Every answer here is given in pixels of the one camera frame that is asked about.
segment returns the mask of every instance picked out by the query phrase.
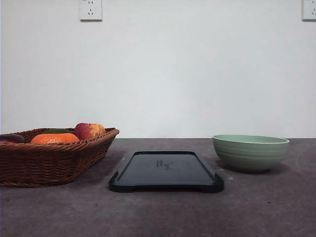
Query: plastic tray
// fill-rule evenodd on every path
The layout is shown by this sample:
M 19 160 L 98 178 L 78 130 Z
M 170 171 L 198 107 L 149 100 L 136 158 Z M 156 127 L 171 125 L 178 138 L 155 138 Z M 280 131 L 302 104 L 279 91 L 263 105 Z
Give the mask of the plastic tray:
M 224 181 L 207 162 L 191 151 L 133 152 L 109 181 L 111 191 L 137 189 L 194 189 L 220 192 Z

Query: wicker basket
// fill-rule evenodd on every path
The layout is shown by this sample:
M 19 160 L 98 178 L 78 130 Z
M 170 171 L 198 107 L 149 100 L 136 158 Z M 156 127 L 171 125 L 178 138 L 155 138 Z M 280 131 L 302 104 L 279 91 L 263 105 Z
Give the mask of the wicker basket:
M 26 142 L 47 128 L 17 132 Z M 75 143 L 0 143 L 0 185 L 47 187 L 67 184 L 101 160 L 119 130 Z

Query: electrical outlet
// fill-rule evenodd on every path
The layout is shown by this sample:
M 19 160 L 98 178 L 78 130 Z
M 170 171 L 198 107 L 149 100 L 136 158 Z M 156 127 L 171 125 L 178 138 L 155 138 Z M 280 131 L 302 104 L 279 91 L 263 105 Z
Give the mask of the electrical outlet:
M 316 0 L 303 0 L 303 21 L 316 21 Z
M 79 0 L 79 18 L 82 21 L 102 21 L 102 0 Z

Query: ceramic bowl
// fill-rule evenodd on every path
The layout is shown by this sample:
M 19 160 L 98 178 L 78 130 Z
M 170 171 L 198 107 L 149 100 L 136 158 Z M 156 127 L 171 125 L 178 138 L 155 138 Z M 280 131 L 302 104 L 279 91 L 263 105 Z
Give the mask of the ceramic bowl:
M 287 153 L 289 140 L 248 135 L 216 135 L 213 144 L 218 157 L 242 171 L 261 172 L 279 164 Z

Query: table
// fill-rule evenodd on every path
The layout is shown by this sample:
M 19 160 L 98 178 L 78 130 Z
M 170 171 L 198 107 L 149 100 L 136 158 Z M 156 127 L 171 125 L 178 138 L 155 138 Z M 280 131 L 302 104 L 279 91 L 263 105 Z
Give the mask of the table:
M 220 193 L 115 193 L 108 181 L 136 150 L 194 150 L 225 181 Z M 2 237 L 314 237 L 316 139 L 291 139 L 274 169 L 243 173 L 217 158 L 212 139 L 115 139 L 76 181 L 0 187 Z

